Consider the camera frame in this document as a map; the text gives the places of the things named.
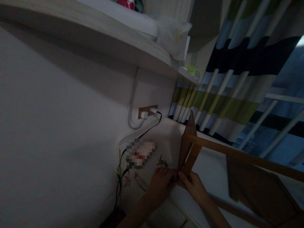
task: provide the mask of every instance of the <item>black cable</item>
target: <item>black cable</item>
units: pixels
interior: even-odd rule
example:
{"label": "black cable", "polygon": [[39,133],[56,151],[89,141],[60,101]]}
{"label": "black cable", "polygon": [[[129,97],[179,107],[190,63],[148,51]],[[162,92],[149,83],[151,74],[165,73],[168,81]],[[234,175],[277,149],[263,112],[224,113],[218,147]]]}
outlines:
{"label": "black cable", "polygon": [[[162,120],[162,114],[157,111],[156,113],[159,113],[161,115],[161,117],[159,118],[159,121],[156,125],[154,125],[153,127],[157,126],[161,120]],[[150,129],[148,129],[145,133],[143,133],[142,135],[140,135],[137,139],[140,139],[141,137],[143,137],[148,131],[150,131],[153,127],[151,127]],[[123,158],[123,155],[124,153],[127,151],[127,149],[124,149],[124,151],[121,153],[121,157],[120,157],[120,160],[119,160],[119,165],[117,167],[117,175],[118,175],[118,184],[117,184],[117,187],[116,187],[116,199],[115,199],[115,205],[114,205],[114,218],[115,218],[115,210],[116,210],[116,207],[117,207],[117,199],[119,198],[120,196],[120,193],[121,193],[121,189],[122,189],[122,178],[123,176],[129,171],[129,169],[127,168],[122,175],[120,175],[120,164],[121,164],[121,160]]]}

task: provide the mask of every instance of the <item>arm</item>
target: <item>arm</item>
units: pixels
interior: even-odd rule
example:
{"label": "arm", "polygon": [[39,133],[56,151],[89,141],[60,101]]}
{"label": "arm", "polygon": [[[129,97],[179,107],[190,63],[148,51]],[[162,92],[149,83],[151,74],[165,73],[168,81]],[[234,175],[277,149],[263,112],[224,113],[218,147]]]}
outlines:
{"label": "arm", "polygon": [[203,183],[200,180],[200,177],[191,171],[190,178],[191,181],[182,173],[178,173],[180,179],[186,185],[189,193],[193,199],[200,205],[201,208],[206,212],[210,220],[212,221],[215,227],[224,227],[231,228],[225,217],[222,215],[219,208],[212,201],[211,197],[208,195]]}
{"label": "arm", "polygon": [[157,168],[147,192],[117,228],[141,227],[152,212],[162,205],[169,196],[171,189],[176,185],[176,183],[169,183],[174,173],[174,169]]}

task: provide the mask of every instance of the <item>wooden stand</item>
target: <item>wooden stand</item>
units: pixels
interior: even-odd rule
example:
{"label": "wooden stand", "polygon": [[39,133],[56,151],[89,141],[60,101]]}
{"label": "wooden stand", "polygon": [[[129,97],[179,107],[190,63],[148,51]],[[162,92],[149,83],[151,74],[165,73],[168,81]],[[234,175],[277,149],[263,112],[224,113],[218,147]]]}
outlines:
{"label": "wooden stand", "polygon": [[[294,170],[289,167],[285,167],[283,165],[264,160],[259,157],[255,157],[249,154],[246,154],[240,150],[224,146],[215,142],[211,142],[209,140],[205,140],[197,137],[195,121],[193,117],[193,112],[191,111],[187,126],[185,128],[182,143],[180,147],[180,156],[178,163],[178,171],[182,171],[187,177],[192,170],[192,167],[201,151],[202,147],[206,147],[212,149],[214,151],[220,152],[229,156],[230,158],[236,159],[237,161],[241,161],[246,163],[247,165],[253,167],[265,168],[269,171],[276,172],[278,174],[282,174],[284,176],[290,177],[292,179],[304,182],[304,173]],[[178,185],[185,188],[184,184],[179,180]],[[257,226],[257,227],[274,227],[268,223],[261,222],[260,220],[249,216],[248,214],[234,208],[233,206],[220,201],[211,196],[214,203],[220,208],[244,219],[245,221]],[[298,211],[297,214],[292,217],[290,220],[285,221],[275,227],[304,227],[304,212]]]}

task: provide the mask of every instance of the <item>red object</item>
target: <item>red object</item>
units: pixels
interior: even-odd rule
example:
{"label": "red object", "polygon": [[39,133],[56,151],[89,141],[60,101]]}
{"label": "red object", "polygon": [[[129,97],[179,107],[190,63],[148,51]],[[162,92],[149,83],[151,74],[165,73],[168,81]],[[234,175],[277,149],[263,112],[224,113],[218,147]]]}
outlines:
{"label": "red object", "polygon": [[118,0],[117,3],[131,10],[134,10],[134,0]]}

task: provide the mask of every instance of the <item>white charger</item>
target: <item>white charger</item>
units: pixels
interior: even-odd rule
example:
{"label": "white charger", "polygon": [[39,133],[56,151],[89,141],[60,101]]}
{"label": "white charger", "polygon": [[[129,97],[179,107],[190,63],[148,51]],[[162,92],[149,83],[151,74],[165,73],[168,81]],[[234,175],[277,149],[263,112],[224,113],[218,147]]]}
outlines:
{"label": "white charger", "polygon": [[148,117],[148,112],[142,112],[141,116],[142,119],[146,119]]}
{"label": "white charger", "polygon": [[150,111],[156,114],[158,112],[158,109],[156,109],[156,108],[150,108]]}

